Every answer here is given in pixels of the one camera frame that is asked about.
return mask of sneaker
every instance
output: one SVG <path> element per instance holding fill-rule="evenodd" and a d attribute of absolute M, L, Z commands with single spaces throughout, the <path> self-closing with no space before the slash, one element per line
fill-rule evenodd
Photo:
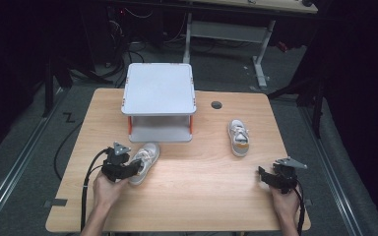
<path fill-rule="evenodd" d="M 148 143 L 137 151 L 137 154 L 131 159 L 131 161 L 136 159 L 141 159 L 141 167 L 139 168 L 136 175 L 129 179 L 129 183 L 132 185 L 140 185 L 143 183 L 144 178 L 146 178 L 147 172 L 149 172 L 152 165 L 158 160 L 160 154 L 160 147 L 158 144 Z"/>
<path fill-rule="evenodd" d="M 236 156 L 245 156 L 247 154 L 248 130 L 240 120 L 232 120 L 228 124 L 228 134 L 231 139 L 232 153 Z"/>

